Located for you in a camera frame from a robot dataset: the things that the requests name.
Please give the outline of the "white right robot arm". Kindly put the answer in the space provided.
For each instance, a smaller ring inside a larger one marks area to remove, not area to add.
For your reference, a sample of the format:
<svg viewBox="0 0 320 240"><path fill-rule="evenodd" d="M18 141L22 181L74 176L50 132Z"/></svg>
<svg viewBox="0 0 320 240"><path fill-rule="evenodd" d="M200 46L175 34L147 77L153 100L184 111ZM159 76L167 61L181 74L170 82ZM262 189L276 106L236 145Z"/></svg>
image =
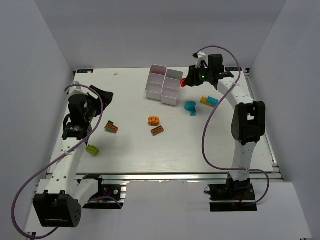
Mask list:
<svg viewBox="0 0 320 240"><path fill-rule="evenodd" d="M266 105L247 95L238 84L239 78L225 71L221 54L206 55L200 51L193 54L196 64L188 69L186 78L180 81L181 87L198 87L210 83L227 100L234 113L231 122L231 135L235 140L232 167L229 178L235 183L250 178L249 169L257 143L266 130Z"/></svg>

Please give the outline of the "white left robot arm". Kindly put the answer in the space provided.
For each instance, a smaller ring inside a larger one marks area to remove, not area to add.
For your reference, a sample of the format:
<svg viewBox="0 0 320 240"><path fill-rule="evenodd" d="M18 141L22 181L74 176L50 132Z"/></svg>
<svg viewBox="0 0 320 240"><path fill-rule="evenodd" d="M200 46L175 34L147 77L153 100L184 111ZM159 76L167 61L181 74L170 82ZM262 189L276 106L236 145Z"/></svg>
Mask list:
<svg viewBox="0 0 320 240"><path fill-rule="evenodd" d="M35 194L33 207L42 227L75 228L83 206L100 190L97 177L76 181L92 120L101 117L113 100L113 92L91 85L93 95L74 89L69 93L68 111L62 127L61 157L43 193Z"/></svg>

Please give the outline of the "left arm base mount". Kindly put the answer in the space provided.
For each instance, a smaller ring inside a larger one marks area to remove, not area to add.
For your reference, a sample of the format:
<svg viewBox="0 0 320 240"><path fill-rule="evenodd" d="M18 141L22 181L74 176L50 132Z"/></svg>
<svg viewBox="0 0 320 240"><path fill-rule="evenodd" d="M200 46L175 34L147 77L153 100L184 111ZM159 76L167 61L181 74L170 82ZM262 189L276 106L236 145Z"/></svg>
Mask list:
<svg viewBox="0 0 320 240"><path fill-rule="evenodd" d="M99 174L87 174L76 180L77 184L74 190L79 193L81 187L85 187L89 180L97 183L97 192L95 192L83 205L83 209L115 209L120 210L125 202L124 185L107 181Z"/></svg>

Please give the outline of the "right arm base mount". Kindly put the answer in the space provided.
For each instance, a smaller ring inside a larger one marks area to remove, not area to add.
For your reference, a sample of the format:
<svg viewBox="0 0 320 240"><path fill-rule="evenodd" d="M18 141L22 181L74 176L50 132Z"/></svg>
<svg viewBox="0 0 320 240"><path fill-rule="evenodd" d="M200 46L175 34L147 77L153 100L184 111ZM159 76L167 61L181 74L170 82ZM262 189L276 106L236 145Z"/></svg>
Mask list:
<svg viewBox="0 0 320 240"><path fill-rule="evenodd" d="M209 184L203 192L209 195L210 211L213 213L256 212L256 195L248 178L234 181L228 178L223 184Z"/></svg>

